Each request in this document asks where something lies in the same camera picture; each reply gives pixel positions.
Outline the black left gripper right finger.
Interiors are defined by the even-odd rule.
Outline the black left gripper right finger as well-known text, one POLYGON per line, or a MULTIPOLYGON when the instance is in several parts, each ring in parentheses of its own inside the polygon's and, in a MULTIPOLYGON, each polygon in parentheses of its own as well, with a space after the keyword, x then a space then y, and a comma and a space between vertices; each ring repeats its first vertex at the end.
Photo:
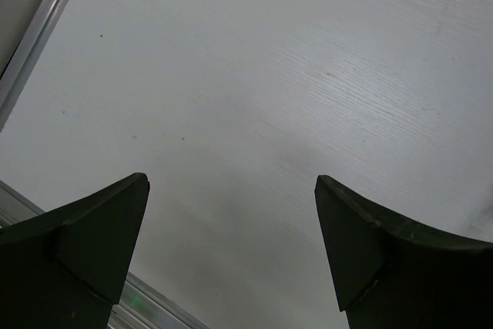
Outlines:
POLYGON ((389 210, 330 176, 315 200, 352 328, 490 328, 492 245, 389 210))

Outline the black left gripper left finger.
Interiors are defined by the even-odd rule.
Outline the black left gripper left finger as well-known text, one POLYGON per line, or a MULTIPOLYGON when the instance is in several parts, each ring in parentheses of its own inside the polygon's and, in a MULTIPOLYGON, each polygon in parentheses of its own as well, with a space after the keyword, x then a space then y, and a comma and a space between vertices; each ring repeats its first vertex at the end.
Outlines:
POLYGON ((105 328, 122 295, 149 197, 134 173, 1 230, 3 328, 105 328))

